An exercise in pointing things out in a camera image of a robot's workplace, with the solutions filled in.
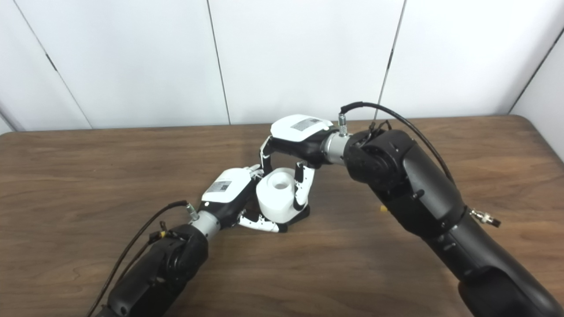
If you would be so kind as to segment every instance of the barcode label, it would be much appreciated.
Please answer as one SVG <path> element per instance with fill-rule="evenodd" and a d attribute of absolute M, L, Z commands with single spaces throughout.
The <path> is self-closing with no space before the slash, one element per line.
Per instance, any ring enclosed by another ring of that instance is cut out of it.
<path fill-rule="evenodd" d="M 316 118 L 307 118 L 304 119 L 298 123 L 296 123 L 295 125 L 291 126 L 292 129 L 296 129 L 298 131 L 304 131 L 305 129 L 307 129 L 308 127 L 321 122 L 321 120 L 316 119 Z"/>
<path fill-rule="evenodd" d="M 206 192 L 224 192 L 231 185 L 230 180 L 223 180 L 220 182 L 215 182 L 211 184 L 210 188 Z"/>

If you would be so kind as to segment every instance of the cable connector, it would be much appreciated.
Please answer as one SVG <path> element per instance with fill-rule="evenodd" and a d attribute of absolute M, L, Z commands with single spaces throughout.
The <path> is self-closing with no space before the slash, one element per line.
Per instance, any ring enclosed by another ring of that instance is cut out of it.
<path fill-rule="evenodd" d="M 339 136 L 346 137 L 348 134 L 347 118 L 344 113 L 339 113 Z"/>
<path fill-rule="evenodd" d="M 192 206 L 192 204 L 188 203 L 186 205 L 186 210 L 190 214 L 190 218 L 192 218 L 192 221 L 196 221 L 196 220 L 200 219 L 200 215 L 198 215 L 198 212 L 196 211 L 194 206 Z"/>
<path fill-rule="evenodd" d="M 485 212 L 479 212 L 477 210 L 471 209 L 470 214 L 474 216 L 478 221 L 481 223 L 491 224 L 492 226 L 499 228 L 501 225 L 501 221 L 497 220 L 496 218 L 492 217 L 490 214 Z"/>

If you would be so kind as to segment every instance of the robotic hand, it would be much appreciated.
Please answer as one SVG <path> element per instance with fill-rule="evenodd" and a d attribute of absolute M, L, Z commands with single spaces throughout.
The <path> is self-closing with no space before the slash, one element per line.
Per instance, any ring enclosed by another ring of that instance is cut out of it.
<path fill-rule="evenodd" d="M 206 190 L 197 211 L 185 202 L 192 221 L 170 230 L 161 224 L 162 231 L 149 238 L 150 250 L 118 280 L 96 316 L 162 316 L 208 258 L 209 240 L 239 222 L 263 174 L 259 167 L 224 171 Z"/>
<path fill-rule="evenodd" d="M 408 125 L 445 173 L 403 131 L 382 130 L 382 125 L 375 129 L 373 123 L 368 130 L 349 134 L 345 113 L 359 107 L 385 111 Z M 358 102 L 341 108 L 339 128 L 327 120 L 292 115 L 272 124 L 271 133 L 261 148 L 265 173 L 271 171 L 273 152 L 305 160 L 308 168 L 346 167 L 352 179 L 367 184 L 403 228 L 422 238 L 459 279 L 459 294 L 474 316 L 564 316 L 550 293 L 472 220 L 474 216 L 480 223 L 500 225 L 464 204 L 436 150 L 400 115 Z"/>

